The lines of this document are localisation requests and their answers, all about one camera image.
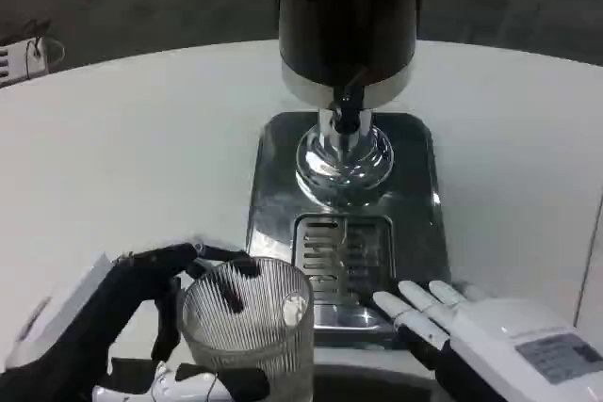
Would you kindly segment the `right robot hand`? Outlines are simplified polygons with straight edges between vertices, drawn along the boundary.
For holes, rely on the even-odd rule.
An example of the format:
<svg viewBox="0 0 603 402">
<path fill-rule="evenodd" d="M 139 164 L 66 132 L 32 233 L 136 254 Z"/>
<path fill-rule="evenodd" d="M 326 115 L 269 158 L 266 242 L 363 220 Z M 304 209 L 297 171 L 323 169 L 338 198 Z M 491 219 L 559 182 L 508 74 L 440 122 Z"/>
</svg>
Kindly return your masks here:
<svg viewBox="0 0 603 402">
<path fill-rule="evenodd" d="M 443 281 L 370 301 L 454 401 L 599 401 L 602 353 L 546 306 Z"/>
</svg>

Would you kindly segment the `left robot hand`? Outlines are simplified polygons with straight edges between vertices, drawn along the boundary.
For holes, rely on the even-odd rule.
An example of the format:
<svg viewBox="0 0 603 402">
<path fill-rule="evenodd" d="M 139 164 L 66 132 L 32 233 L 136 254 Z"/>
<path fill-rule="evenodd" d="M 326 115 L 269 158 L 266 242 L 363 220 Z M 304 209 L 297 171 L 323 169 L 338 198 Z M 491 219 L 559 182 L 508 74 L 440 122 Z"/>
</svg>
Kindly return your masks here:
<svg viewBox="0 0 603 402">
<path fill-rule="evenodd" d="M 246 279 L 260 276 L 244 250 L 190 239 L 158 249 L 105 255 L 62 297 L 46 298 L 29 317 L 1 374 L 4 401 L 262 401 L 266 373 L 252 365 L 210 370 L 168 360 L 178 346 L 180 274 L 207 274 L 209 262 L 232 263 Z M 152 301 L 157 335 L 147 359 L 112 358 L 109 349 Z"/>
</svg>

